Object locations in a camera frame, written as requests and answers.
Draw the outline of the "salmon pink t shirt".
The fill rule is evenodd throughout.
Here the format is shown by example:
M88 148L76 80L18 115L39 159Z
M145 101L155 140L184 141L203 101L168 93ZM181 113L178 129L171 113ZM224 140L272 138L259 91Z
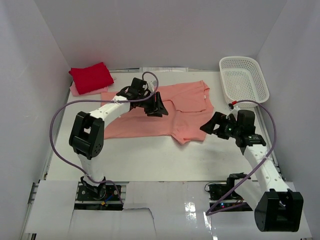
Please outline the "salmon pink t shirt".
M171 136L181 145L204 141L200 129L213 114L210 88L202 80L178 83L158 88L168 115L147 116L137 107L114 120L104 129L105 139Z

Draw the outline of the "white perforated plastic basket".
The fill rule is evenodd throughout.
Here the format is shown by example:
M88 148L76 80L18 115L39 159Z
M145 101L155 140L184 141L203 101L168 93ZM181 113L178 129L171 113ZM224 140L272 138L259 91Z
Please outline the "white perforated plastic basket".
M246 56L227 56L219 61L220 82L227 104L244 100L240 108L254 108L265 103L270 93L260 65Z

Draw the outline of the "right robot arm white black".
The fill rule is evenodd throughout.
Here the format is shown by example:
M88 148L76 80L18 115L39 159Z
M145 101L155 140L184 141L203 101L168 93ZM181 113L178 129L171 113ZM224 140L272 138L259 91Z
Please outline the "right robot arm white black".
M303 196L293 191L277 171L264 138L256 133L255 113L251 110L232 110L228 115L215 112L200 130L221 139L235 139L236 146L252 167L250 173L231 174L227 178L226 193L206 215L223 212L223 207L216 207L227 197L233 200L241 197L254 211L255 224L261 232L297 232Z

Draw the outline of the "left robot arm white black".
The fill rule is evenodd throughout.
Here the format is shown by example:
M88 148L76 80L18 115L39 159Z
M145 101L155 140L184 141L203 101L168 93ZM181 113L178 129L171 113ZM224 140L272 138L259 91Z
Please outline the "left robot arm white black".
M89 113L80 111L76 115L69 145L80 159L84 180L90 184L88 193L94 199L99 200L106 193L106 187L101 184L105 175L98 158L104 146L105 128L135 108L143 108L148 117L167 116L169 113L157 88L149 88L145 80L135 77L130 86L121 89L103 106Z

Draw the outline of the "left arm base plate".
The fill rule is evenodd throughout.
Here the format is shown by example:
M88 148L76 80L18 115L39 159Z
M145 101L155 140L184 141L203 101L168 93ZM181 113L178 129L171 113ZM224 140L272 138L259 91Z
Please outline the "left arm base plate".
M112 183L89 185L82 176L78 183L74 209L87 211L122 211L125 202L126 188L124 185Z

